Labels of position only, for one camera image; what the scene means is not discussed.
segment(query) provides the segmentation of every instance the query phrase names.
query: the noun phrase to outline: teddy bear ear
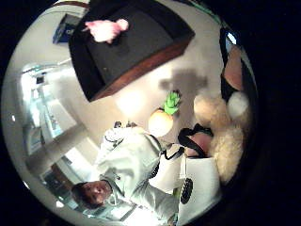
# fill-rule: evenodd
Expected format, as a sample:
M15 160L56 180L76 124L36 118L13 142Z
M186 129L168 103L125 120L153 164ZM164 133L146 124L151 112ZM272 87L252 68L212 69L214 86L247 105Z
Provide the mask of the teddy bear ear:
M204 94L197 95L194 100L194 113L198 123L204 127L210 127L215 108L215 98Z
M246 94L241 91L234 92L229 98L227 108L233 122L241 126L248 134L252 114Z

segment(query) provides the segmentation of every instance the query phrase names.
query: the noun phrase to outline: black cabinet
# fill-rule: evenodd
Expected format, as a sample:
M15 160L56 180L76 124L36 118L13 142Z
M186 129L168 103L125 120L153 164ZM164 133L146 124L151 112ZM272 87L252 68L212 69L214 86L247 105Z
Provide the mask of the black cabinet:
M125 19L130 27L112 44L83 32L85 22ZM72 63L89 101L114 94L139 76L183 54L195 36L171 9L152 0L103 0L75 29L69 45Z

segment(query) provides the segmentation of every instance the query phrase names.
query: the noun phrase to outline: pink toy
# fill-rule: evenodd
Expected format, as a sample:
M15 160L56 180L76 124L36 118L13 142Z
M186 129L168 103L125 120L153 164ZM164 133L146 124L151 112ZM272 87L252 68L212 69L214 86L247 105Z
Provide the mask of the pink toy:
M97 42L106 41L112 43L113 39L129 28L129 23L124 19L119 19L116 22L111 21L93 21L85 22L86 28L83 31L90 30L91 35Z

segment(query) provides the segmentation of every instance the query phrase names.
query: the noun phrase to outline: teddy bear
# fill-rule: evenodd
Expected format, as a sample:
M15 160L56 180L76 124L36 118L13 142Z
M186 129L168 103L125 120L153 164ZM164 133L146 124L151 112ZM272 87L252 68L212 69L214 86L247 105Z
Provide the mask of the teddy bear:
M83 31L89 30L94 40L97 42L104 42L111 44L113 39L119 35L120 32L129 28L129 23L124 19L119 19L116 22L93 21L85 22L86 28Z
M194 100L197 122L214 134L206 154L215 159L222 184L226 184L237 169L252 123L249 99L242 86L240 54L238 47L231 49L229 64L221 75L222 79L228 79L227 86L231 86L229 97L212 96L204 89Z

